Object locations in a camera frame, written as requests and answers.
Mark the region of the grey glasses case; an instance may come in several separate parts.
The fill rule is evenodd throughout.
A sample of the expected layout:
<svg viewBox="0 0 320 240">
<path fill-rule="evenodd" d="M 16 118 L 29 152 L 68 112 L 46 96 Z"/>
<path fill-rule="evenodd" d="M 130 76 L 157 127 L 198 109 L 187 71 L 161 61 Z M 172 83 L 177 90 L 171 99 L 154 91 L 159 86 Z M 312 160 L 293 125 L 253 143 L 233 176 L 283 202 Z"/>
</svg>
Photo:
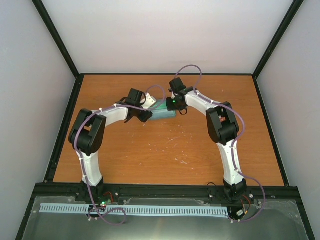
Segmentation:
<svg viewBox="0 0 320 240">
<path fill-rule="evenodd" d="M 151 112 L 152 117 L 150 120 L 170 119 L 176 117 L 176 112 L 174 110 L 168 110 L 166 100 L 164 100 L 159 107 Z"/>
</svg>

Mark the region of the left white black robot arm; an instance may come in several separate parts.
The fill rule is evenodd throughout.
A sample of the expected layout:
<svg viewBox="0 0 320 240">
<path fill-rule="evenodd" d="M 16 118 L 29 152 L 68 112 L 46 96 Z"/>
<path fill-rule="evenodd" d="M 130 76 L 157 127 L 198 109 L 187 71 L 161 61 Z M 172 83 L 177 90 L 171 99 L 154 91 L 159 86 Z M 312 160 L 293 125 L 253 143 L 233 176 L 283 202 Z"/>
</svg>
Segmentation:
<svg viewBox="0 0 320 240">
<path fill-rule="evenodd" d="M 105 128 L 117 123 L 127 123 L 133 117 L 145 123 L 153 114 L 150 108 L 156 99 L 148 92 L 132 88 L 127 97 L 117 101 L 112 106 L 89 110 L 83 108 L 78 113 L 70 131 L 68 141 L 75 150 L 82 171 L 82 182 L 89 187 L 86 195 L 92 201 L 103 198 L 103 176 L 99 167 L 98 151 L 102 146 Z"/>
</svg>

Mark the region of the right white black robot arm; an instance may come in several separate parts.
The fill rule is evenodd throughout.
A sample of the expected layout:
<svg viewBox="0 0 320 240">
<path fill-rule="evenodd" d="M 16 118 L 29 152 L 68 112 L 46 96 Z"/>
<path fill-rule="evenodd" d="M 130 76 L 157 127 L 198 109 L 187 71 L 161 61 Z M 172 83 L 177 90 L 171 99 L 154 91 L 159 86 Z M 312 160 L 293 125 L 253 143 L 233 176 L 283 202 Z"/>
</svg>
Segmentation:
<svg viewBox="0 0 320 240">
<path fill-rule="evenodd" d="M 233 202 L 247 189 L 242 175 L 237 150 L 239 125 L 229 102 L 214 101 L 194 87 L 186 87 L 177 77 L 169 82 L 171 97 L 166 99 L 169 111 L 187 111 L 194 108 L 206 116 L 210 139 L 217 144 L 223 165 L 224 195 Z"/>
</svg>

